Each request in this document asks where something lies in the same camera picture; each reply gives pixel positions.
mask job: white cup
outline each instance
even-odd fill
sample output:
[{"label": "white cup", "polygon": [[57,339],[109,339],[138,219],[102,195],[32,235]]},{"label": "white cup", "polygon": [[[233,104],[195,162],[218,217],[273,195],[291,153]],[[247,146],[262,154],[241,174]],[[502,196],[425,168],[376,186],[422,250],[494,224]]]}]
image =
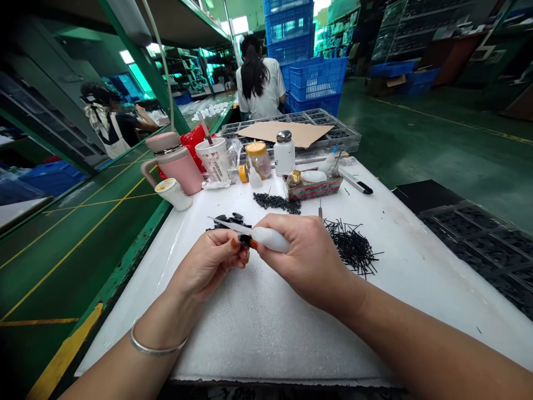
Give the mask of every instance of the white cup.
[{"label": "white cup", "polygon": [[181,185],[174,178],[159,182],[155,187],[155,192],[178,211],[184,211],[193,204],[193,200],[183,192]]},{"label": "white cup", "polygon": [[227,182],[229,180],[229,161],[226,157],[226,139],[212,138],[213,145],[208,141],[198,143],[195,147],[196,155],[202,160],[213,182]]}]

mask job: woman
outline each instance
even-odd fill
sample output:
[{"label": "woman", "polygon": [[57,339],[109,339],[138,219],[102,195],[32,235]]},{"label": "woman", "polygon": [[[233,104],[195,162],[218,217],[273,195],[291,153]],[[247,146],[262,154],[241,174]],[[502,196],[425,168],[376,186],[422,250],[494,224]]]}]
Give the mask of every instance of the woman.
[{"label": "woman", "polygon": [[82,99],[87,103],[85,115],[111,159],[117,158],[139,143],[136,128],[148,132],[159,129],[159,126],[148,117],[145,109],[138,104],[135,108],[144,121],[123,112],[120,95],[108,88],[88,82],[82,85],[80,91]]},{"label": "woman", "polygon": [[[321,218],[269,214],[257,226],[290,241],[287,254],[251,241],[265,263],[364,340],[416,398],[533,398],[531,372],[348,270]],[[163,294],[62,398],[155,398],[206,301],[249,258],[234,231],[205,232]]]},{"label": "woman", "polygon": [[240,44],[244,64],[237,69],[237,91],[241,112],[250,114],[246,119],[281,115],[278,107],[285,104],[285,83],[278,61],[261,58],[263,51],[253,35]]}]

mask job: white t-shirt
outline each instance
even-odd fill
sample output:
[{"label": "white t-shirt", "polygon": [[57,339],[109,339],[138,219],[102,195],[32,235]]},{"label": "white t-shirt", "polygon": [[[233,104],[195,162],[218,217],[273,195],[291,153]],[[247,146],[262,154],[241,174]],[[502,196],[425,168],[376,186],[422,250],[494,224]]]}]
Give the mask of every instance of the white t-shirt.
[{"label": "white t-shirt", "polygon": [[243,79],[240,75],[240,68],[237,69],[239,107],[242,112],[250,113],[250,119],[281,115],[278,110],[279,98],[285,94],[286,89],[279,63],[274,58],[263,58],[263,64],[268,69],[268,76],[261,97],[257,97],[255,93],[252,93],[252,97],[249,99],[244,98]]}]

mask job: green floor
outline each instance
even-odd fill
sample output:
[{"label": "green floor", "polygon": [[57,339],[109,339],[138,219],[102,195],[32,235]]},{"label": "green floor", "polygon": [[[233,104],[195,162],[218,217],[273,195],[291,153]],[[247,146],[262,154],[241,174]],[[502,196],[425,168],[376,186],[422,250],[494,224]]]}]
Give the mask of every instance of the green floor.
[{"label": "green floor", "polygon": [[356,156],[387,187],[434,179],[533,232],[533,123],[481,111],[480,91],[364,93],[349,79],[338,117],[363,135]]},{"label": "green floor", "polygon": [[[533,231],[532,124],[482,113],[479,92],[373,99],[364,91],[361,79],[348,80],[338,116],[363,135],[356,156],[385,185],[434,179]],[[0,242],[0,356],[23,393],[161,202],[141,182],[150,157],[141,145]]]}]

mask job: jar of parts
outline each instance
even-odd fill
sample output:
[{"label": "jar of parts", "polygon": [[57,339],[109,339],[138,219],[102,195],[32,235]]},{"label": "jar of parts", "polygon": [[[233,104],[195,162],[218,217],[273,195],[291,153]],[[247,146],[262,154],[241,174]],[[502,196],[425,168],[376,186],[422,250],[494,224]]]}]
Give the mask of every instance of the jar of parts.
[{"label": "jar of parts", "polygon": [[245,147],[246,164],[248,168],[255,168],[261,179],[270,175],[270,156],[264,142],[253,142]]}]

